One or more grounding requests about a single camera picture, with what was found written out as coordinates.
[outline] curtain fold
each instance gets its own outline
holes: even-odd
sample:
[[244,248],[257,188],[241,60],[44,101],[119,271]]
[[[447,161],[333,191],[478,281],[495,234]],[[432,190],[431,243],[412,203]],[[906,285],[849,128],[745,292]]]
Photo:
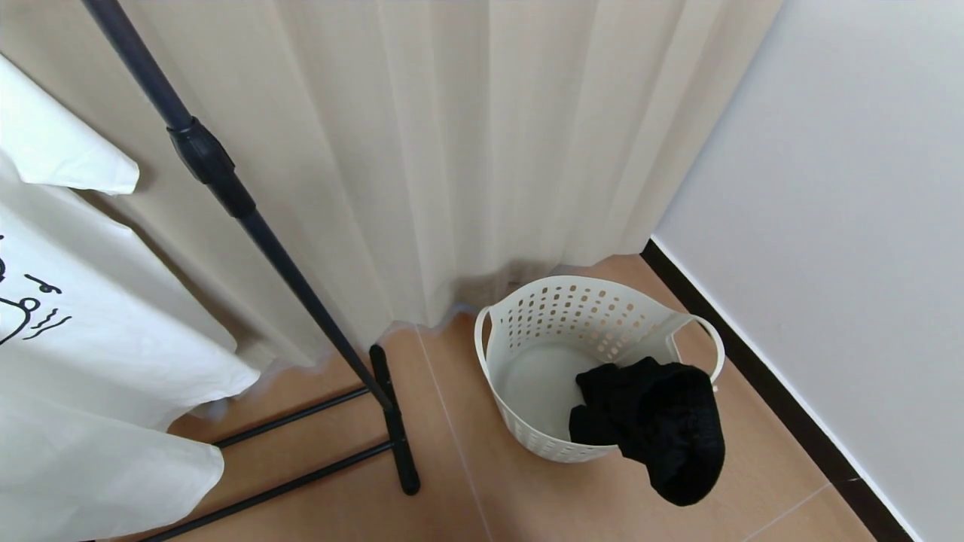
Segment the curtain fold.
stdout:
[[[0,51],[134,157],[110,201],[232,319],[328,343],[183,170],[79,3],[3,0]],[[558,263],[638,253],[779,0],[127,2],[359,346]]]

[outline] floor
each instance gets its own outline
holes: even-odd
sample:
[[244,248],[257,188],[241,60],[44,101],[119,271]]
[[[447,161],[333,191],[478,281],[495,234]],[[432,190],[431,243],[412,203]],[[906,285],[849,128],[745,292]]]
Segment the floor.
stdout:
[[[640,257],[612,257],[585,273],[683,310]],[[576,465],[530,454],[498,415],[475,358],[472,323],[462,314],[441,332],[413,328],[384,342],[420,469],[417,496],[402,494],[386,453],[191,531],[178,542],[872,540],[729,364],[717,382],[726,465],[712,493],[694,506],[663,501],[650,488],[645,468],[618,453]],[[677,344],[686,362],[710,368],[712,343],[702,330],[683,328]],[[224,419],[184,418],[172,432],[210,442],[355,386],[343,363],[333,362],[323,374],[289,370],[265,392],[236,401]],[[228,448],[225,476],[197,513],[377,444],[384,434],[381,412],[367,397]]]

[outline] white wall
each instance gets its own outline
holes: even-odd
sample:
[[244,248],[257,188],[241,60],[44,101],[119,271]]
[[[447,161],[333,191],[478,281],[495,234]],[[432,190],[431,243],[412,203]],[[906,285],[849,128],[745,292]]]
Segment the white wall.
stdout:
[[919,539],[964,540],[964,2],[787,0],[656,242]]

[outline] baseboard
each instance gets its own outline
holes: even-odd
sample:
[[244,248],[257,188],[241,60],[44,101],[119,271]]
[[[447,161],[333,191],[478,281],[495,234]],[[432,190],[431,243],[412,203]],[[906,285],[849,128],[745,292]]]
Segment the baseboard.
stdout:
[[733,365],[790,430],[874,538],[887,542],[913,542],[914,538],[871,490],[867,481],[835,446],[833,440],[811,418],[807,409],[797,402],[787,387],[720,316],[683,271],[652,240],[647,243],[641,256],[688,311],[703,316],[716,328],[723,338],[727,357]]

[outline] white plastic basket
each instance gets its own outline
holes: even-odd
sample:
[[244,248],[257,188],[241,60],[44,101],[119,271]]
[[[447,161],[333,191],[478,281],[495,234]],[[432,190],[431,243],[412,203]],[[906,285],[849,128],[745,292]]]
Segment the white plastic basket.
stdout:
[[[486,316],[492,319],[482,344]],[[577,276],[548,277],[520,287],[475,320],[475,350],[506,427],[529,451],[579,463],[616,446],[569,441],[569,413],[582,404],[576,375],[606,363],[632,365],[646,356],[680,361],[673,336],[696,320],[716,345],[715,382],[723,342],[700,316],[672,311],[624,285]]]

